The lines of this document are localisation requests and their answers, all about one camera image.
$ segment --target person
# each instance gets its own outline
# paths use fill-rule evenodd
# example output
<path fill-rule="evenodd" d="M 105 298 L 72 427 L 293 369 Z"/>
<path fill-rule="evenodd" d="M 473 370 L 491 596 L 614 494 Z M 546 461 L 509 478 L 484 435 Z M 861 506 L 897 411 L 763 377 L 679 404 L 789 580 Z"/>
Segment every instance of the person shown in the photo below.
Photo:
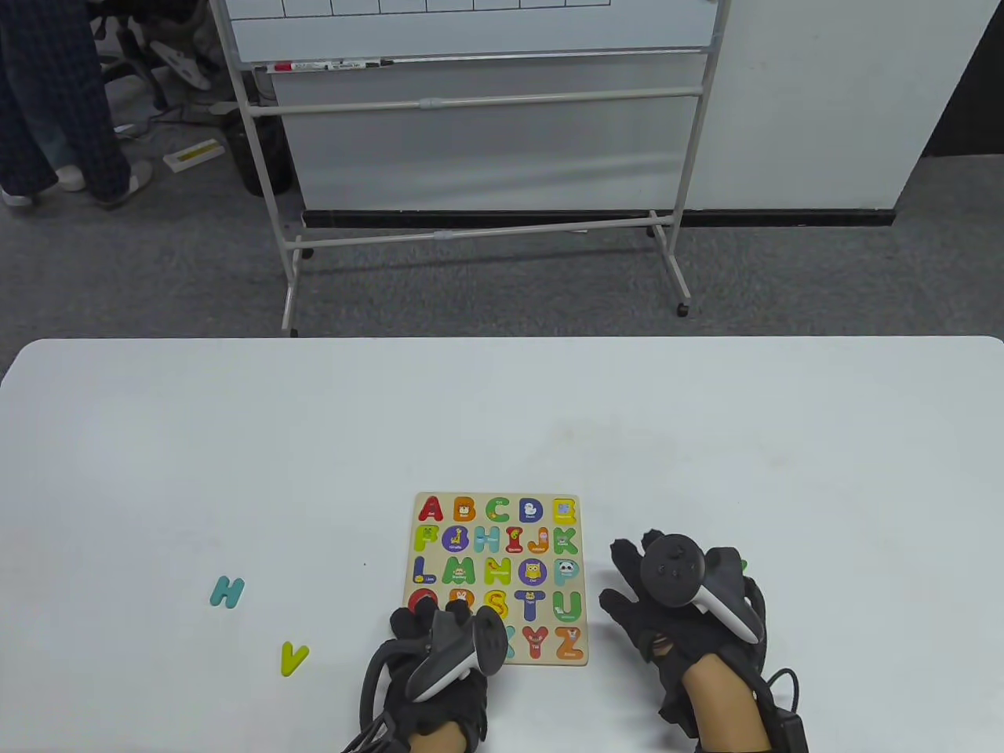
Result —
<path fill-rule="evenodd" d="M 662 535 L 650 531 L 643 537 L 643 547 L 648 548 Z M 748 671 L 759 676 L 765 645 L 744 644 L 717 617 L 701 613 L 693 605 L 669 608 L 658 603 L 642 582 L 642 555 L 631 541 L 614 541 L 610 555 L 637 600 L 607 588 L 599 594 L 599 604 L 623 629 L 643 658 L 658 668 L 666 690 L 660 715 L 697 737 L 699 750 L 706 753 L 784 749 L 783 742 L 776 736 L 772 740 L 768 732 L 768 726 L 775 725 L 765 723 L 762 707 L 768 703 L 769 690 L 763 686 L 755 697 L 748 684 L 750 678 L 740 676 Z M 471 617 L 466 601 L 451 601 L 446 610 L 460 624 Z M 428 638 L 437 611 L 436 603 L 428 597 L 414 612 L 402 607 L 391 616 L 392 632 L 398 639 Z M 410 658 L 389 667 L 391 684 L 384 711 L 394 720 L 392 734 L 400 743 L 399 750 L 474 753 L 488 732 L 487 678 L 472 671 L 432 699 L 413 703 L 406 698 L 405 685 L 421 661 Z M 345 753 L 376 749 L 391 750 L 350 746 Z"/>
<path fill-rule="evenodd" d="M 115 139 L 84 2 L 0 0 L 0 69 L 7 70 L 5 58 L 12 54 L 22 95 L 28 86 L 42 95 L 32 97 L 35 107 L 26 112 L 8 73 L 0 73 L 3 202 L 10 207 L 34 204 L 38 194 L 59 181 L 54 168 L 74 163 L 79 180 L 75 171 L 64 171 L 71 179 L 67 187 L 85 185 L 103 207 L 116 207 L 143 190 L 153 178 L 153 166 L 148 161 L 130 165 Z M 33 134 L 39 106 L 44 107 L 44 124 Z M 39 141 L 55 152 L 50 152 L 51 161 Z"/>

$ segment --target gray carpet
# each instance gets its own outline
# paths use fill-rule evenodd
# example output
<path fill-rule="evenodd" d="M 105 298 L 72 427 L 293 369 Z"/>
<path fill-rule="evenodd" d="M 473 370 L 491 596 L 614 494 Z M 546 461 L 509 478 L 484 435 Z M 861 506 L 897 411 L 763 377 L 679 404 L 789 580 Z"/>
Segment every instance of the gray carpet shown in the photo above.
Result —
<path fill-rule="evenodd" d="M 119 121 L 146 106 L 113 93 Z M 279 334 L 285 288 L 262 202 L 229 158 L 179 175 L 160 162 L 206 133 L 163 127 L 130 145 L 158 174 L 117 211 L 58 191 L 29 216 L 0 211 L 0 374 L 40 337 Z M 685 231 L 688 319 L 637 231 L 318 252 L 298 324 L 301 336 L 1004 336 L 1002 205 L 1004 158 L 951 158 L 918 166 L 892 228 Z"/>

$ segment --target blue letter n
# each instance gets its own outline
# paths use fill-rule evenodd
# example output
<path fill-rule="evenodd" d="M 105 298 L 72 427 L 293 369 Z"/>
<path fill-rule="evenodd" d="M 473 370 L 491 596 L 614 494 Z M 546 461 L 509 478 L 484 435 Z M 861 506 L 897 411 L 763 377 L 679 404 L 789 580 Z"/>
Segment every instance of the blue letter n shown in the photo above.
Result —
<path fill-rule="evenodd" d="M 220 575 L 220 579 L 216 581 L 216 587 L 213 589 L 213 595 L 209 597 L 209 602 L 213 606 L 219 606 L 223 603 L 223 599 L 226 599 L 227 608 L 232 609 L 237 606 L 237 599 L 241 597 L 243 590 L 244 581 L 241 578 L 237 578 L 231 583 L 230 578 L 226 575 Z"/>

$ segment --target wrist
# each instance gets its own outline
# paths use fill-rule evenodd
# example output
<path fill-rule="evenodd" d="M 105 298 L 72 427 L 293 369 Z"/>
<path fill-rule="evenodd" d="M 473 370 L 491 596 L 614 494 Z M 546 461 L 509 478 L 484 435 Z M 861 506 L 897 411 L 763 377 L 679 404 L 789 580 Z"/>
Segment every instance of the wrist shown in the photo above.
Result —
<path fill-rule="evenodd" d="M 447 722 L 428 735 L 418 733 L 408 738 L 412 753 L 465 753 L 468 750 L 467 735 L 456 722 Z"/>
<path fill-rule="evenodd" d="M 709 654 L 683 677 L 707 753 L 759 753 L 771 749 L 753 692 L 721 660 Z"/>

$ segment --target black trash can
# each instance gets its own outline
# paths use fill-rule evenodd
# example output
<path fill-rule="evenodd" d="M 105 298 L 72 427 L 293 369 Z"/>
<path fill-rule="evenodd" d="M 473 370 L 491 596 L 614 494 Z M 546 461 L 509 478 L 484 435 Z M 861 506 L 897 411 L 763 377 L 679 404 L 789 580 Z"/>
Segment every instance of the black trash can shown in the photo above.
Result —
<path fill-rule="evenodd" d="M 286 144 L 286 132 L 282 128 L 282 118 L 278 115 L 258 117 L 258 141 L 268 166 L 268 175 L 272 181 L 272 192 L 284 194 L 293 185 L 293 160 Z M 244 188 L 253 196 L 262 196 L 261 182 L 254 168 L 254 158 L 251 157 L 251 145 L 248 143 L 247 131 L 239 109 L 232 110 L 223 116 L 223 136 L 230 147 L 230 156 L 234 158 L 237 171 L 241 174 Z"/>

